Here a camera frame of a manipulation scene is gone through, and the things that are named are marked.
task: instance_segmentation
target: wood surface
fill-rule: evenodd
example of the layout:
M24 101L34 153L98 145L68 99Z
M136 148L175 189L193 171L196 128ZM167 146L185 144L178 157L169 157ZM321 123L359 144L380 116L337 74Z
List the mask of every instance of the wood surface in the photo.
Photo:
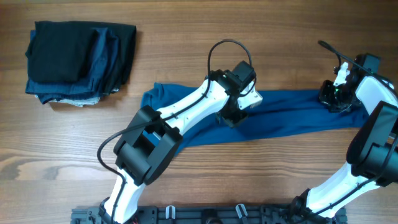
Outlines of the wood surface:
M2 224L69 223L71 209L109 196L116 177L97 162L97 147L127 126L154 82L198 86L208 51L221 39L240 40L251 51L262 90L318 89L334 79L336 57L319 39L350 57L382 57L379 71L398 81L397 1L101 2L0 5ZM128 84L84 108L41 105L26 95L24 53L34 21L43 20L136 25ZM231 69L245 59L239 47L225 44L215 50L211 66ZM186 148L146 188L140 205L290 202L343 165L356 132ZM111 149L112 144L103 153L108 163L115 159ZM347 207L350 224L398 223L398 186L369 192Z

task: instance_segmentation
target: black cloth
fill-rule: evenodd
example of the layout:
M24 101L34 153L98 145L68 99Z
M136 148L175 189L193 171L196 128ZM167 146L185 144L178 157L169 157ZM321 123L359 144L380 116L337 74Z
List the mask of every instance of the black cloth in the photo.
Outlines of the black cloth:
M115 24L108 22L82 22L82 21L70 21L70 22L49 22L41 21L36 22L36 29L43 25L51 24L55 27L70 26L74 29L86 29L91 30L92 28L109 28L114 34L119 37L119 52L118 57L115 61L113 71L106 80L106 84L103 89L104 94L110 94L114 88L119 89L122 84L127 82L129 78L132 60L134 58L134 51L136 48L136 27L133 25Z
M94 29L36 22L36 36L25 53L28 76L39 83L76 82L87 74L87 60L96 39Z

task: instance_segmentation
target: black folded shirt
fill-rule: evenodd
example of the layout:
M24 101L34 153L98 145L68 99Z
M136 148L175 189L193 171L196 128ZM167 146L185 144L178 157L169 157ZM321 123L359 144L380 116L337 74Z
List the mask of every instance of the black folded shirt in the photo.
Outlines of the black folded shirt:
M115 61L113 71L111 72L110 76L106 80L106 84L103 89L103 93L110 94L112 89L120 88L122 84L127 82L129 78L131 67L132 67L132 60L134 58L134 51L136 48L136 27L132 25L125 25L125 24L115 24L115 23L108 23L108 22L81 22L81 21L70 21L70 22L49 22L49 21L42 21L35 23L37 36L29 45L28 51L26 52L27 57L29 58L28 64L28 74L29 77L35 82L43 82L48 81L48 77L53 77L52 82L73 82L71 80L78 79L82 75L82 71L86 68L86 58L88 52L92 47L92 39L90 35L91 31L94 32L92 28L105 28L108 27L113 30L114 34L119 37L120 46L119 46L119 53L118 57ZM40 36L40 30L46 28L47 35ZM61 32L63 37L59 37L55 34L54 30L57 32ZM76 30L79 31L79 38L76 39ZM73 40L74 44L67 44L69 40ZM36 54L35 49L42 49L42 51L38 51L39 54L44 54L44 52L53 52L54 49L65 49L65 48L72 48L68 50L58 50L57 53L53 53L54 57L57 57L57 61L61 60L61 58L70 58L71 55L76 57L76 60L79 60L82 64L76 64L74 68L66 67L67 63L71 63L71 60L62 64L62 67L53 68L51 64L51 58L41 56L43 58L49 59L47 62L42 62L36 66L32 66L34 62L31 62L31 58L33 55ZM64 73L68 73L68 78L63 76Z

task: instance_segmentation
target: blue folded cloth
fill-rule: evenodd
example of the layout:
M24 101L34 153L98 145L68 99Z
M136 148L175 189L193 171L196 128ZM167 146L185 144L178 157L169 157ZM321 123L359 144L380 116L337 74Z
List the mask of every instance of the blue folded cloth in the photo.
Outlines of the blue folded cloth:
M181 100L195 90L196 88L176 84L155 83L152 90L144 93L141 107L149 105L157 110ZM215 115L209 115L184 134L177 154L187 146L358 128L368 118L364 108L350 113L329 113L318 102L319 90L266 90L259 93L263 97L262 103L247 109L249 118L239 127L231 129L223 122L218 124ZM147 137L155 144L158 142L153 135Z
M88 74L75 83L37 83L28 79L25 92L37 95L45 104L52 100L86 100L103 96L103 87L119 51L119 38L109 28L94 28L98 37L88 59ZM34 30L30 39L35 36Z

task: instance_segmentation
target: black cable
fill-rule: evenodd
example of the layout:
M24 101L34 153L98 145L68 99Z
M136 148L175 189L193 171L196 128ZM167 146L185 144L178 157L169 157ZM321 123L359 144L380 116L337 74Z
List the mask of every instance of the black cable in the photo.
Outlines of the black cable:
M212 48L211 48L210 51L209 51L209 55L208 55L208 57L207 57L207 75L208 75L208 77L210 76L210 71L211 71L211 69L210 69L211 53L213 52L213 50L214 50L217 46L219 46L220 44L225 43L225 42L231 42L231 43L235 43L235 44L238 44L239 46L241 46L241 47L243 48L243 50L246 51L246 53L247 53L247 55L248 55L248 57L249 57L249 64L250 64L250 66L252 66L251 54L250 54L249 50L248 50L242 43L240 43L239 41L226 39L226 40L222 40L222 41L216 43L214 46L212 46ZM164 120L164 121L167 121L167 120L169 120L169 119L176 118L178 115L180 115L180 114L186 112L187 110L189 110L190 108L192 108L193 106L195 106L196 104L198 104L202 99L204 99L205 97L207 97L207 93L208 93L209 90L210 90L210 82L211 82L211 81L208 80L206 90L205 90L205 92L202 94L202 96L199 97L199 99L197 99L195 102L191 103L190 105L188 105L188 106L185 107L184 109L182 109L182 110L180 110L180 111L178 111L178 112L176 112L176 113L174 113L174 114L171 114L170 116L164 118L163 120ZM246 96L248 93L250 93L250 92L253 90L253 88L254 88L254 85L252 86L252 88L250 89L250 91L248 91L245 95L240 95L240 96Z
M133 131L133 130L136 130L136 129L139 129L139 128L143 128L143 127L146 127L146 126L149 126L149 125L157 124L157 123L159 123L159 122L161 122L161 120L152 121L152 122L146 122L146 123L138 124L138 125L131 126L131 127L126 128L126 129L123 129L122 131L119 131L119 132L113 134L112 136L110 136L109 138L107 138L104 142L102 142L102 144L99 146L99 148L98 148L98 150L97 150L97 159L98 159L98 162L99 162L105 169L111 171L112 173L114 173L114 174L120 176L120 178L122 178L122 184L121 184L121 187L120 187L118 196L116 196L116 199L115 199L114 204L113 204L113 210L112 210L112 215L111 215L111 223L114 223L114 213L115 213L115 211L116 211L116 207L118 206L118 202L119 202L120 196L121 196L121 194L122 194L122 192L123 192L123 188L124 188L124 186L125 186L125 184L126 184L126 178L125 178L121 173L119 173L117 170L115 170L115 169L113 169L112 167L110 167L110 166L108 166L108 165L105 164L104 160L102 160L101 152L102 152L102 150L104 149L105 145L107 145L107 143L109 143L110 141L112 141L114 138L116 138L116 137L118 137L118 136L120 136L120 135L122 135L122 134L124 134L124 133L128 133L128 132L130 132L130 131Z
M388 79L388 78L386 78L386 77L384 77L384 76L382 76L382 75L379 75L379 74L377 74L376 72L369 71L368 69L362 67L361 65L359 65L358 63L356 63L356 62L354 62L352 59L350 59L349 57L347 57L347 56L343 55L342 53L338 52L338 51L337 51L336 49L334 49L330 44L326 43L326 42L323 41L323 40L319 40L319 41L318 41L318 44L321 45L322 47L328 49L329 51L335 53L336 55L339 55L340 57L344 58L344 59L347 60L349 63L352 63L353 65L355 65L355 66L359 67L360 69L364 70L364 71L368 74L368 76L374 77L377 81L379 81L382 85L384 85L388 90L390 90L390 91L392 92L392 94L394 94L394 96L395 96L396 98L398 98L398 95L397 95L397 93L394 91L394 89L391 88L390 85L388 85L388 84L386 83L386 82L392 83L392 81L391 81L390 79Z
M396 147L397 147L397 144L398 144L398 138L395 138L394 141L392 142L391 148L389 149L389 151L388 151L388 153L387 153L386 158L384 159L384 162L383 162L382 166L380 167L380 170L381 170L381 171L380 171L380 173L379 173L378 175L375 175L372 179L365 180L364 182L358 184L358 185L356 186L355 189L353 189L352 191L350 191L350 192L349 192L348 194L346 194L344 197L342 197L342 198L340 198L339 200L337 200L335 203L333 203L333 204L327 206L326 208L323 208L323 209L317 211L316 213L313 213L313 214L311 214L311 215L305 217L304 219L302 219L302 220L300 220L300 221L297 221L297 222L295 222L295 223L293 223L293 224L302 223L302 222L304 222L304 221L307 221L309 218L315 217L315 216L317 216L317 215L319 215L319 214L321 214L321 213L323 213L323 212L325 212L325 211L327 211L327 210L329 210L329 209L332 209L334 206L336 206L336 205L338 205L339 203L341 203L341 202L343 202L344 200L346 200L349 196L353 195L355 192L357 192L359 189L361 189L362 187L364 187L366 184L371 183L371 182L373 182L373 181L377 181L377 179L379 179L380 177L382 177L383 174L385 173L386 167L387 167L387 165L388 165L388 163L389 163L389 161L390 161L390 159L391 159L391 157L392 157L392 154L394 153L394 151L395 151L395 149L396 149Z

